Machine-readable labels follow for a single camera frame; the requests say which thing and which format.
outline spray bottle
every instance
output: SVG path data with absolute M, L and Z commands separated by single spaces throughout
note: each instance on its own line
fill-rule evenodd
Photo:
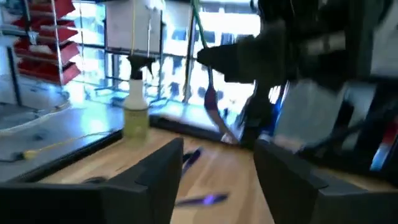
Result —
M 127 57 L 131 65 L 129 80 L 129 95 L 124 100 L 124 129 L 123 135 L 126 138 L 145 139 L 149 130 L 148 104 L 144 98 L 142 81 L 142 68 L 147 67 L 152 73 L 151 65 L 154 58 L 139 55 Z

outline yellow liquid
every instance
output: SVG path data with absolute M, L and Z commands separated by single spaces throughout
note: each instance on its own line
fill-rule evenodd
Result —
M 149 131 L 148 110 L 127 110 L 124 109 L 124 128 L 125 138 L 147 137 Z

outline desk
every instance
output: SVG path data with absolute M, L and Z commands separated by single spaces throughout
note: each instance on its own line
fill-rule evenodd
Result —
M 154 150 L 181 135 L 151 129 L 145 144 L 120 140 L 59 172 L 41 180 L 46 183 L 79 183 L 89 177 L 112 177 L 145 158 Z M 184 137 L 184 151 L 204 147 L 201 158 L 181 180 L 177 200 L 215 192 L 229 192 L 225 203 L 207 208 L 177 208 L 172 224 L 272 224 L 272 216 L 262 194 L 252 152 L 221 143 Z M 385 183 L 362 178 L 364 188 L 391 189 Z

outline wooden table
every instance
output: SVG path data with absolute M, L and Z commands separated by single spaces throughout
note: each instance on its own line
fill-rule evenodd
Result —
M 94 176 L 112 177 L 136 164 L 179 134 L 151 129 L 146 143 L 120 140 L 59 172 L 41 180 L 46 183 L 79 183 Z M 206 208 L 176 208 L 172 224 L 252 224 L 273 223 L 259 185 L 252 152 L 221 143 L 184 137 L 184 151 L 204 147 L 201 158 L 181 180 L 177 200 L 229 192 L 229 199 Z M 386 190 L 392 186 L 376 180 L 343 174 L 365 189 Z

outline whiteboard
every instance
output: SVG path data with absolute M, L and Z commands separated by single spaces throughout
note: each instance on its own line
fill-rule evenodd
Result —
M 130 50 L 132 44 L 133 12 L 136 13 L 134 50 L 147 51 L 148 23 L 151 21 L 149 49 L 159 53 L 160 12 L 146 8 L 144 0 L 123 0 L 106 3 L 106 47 Z

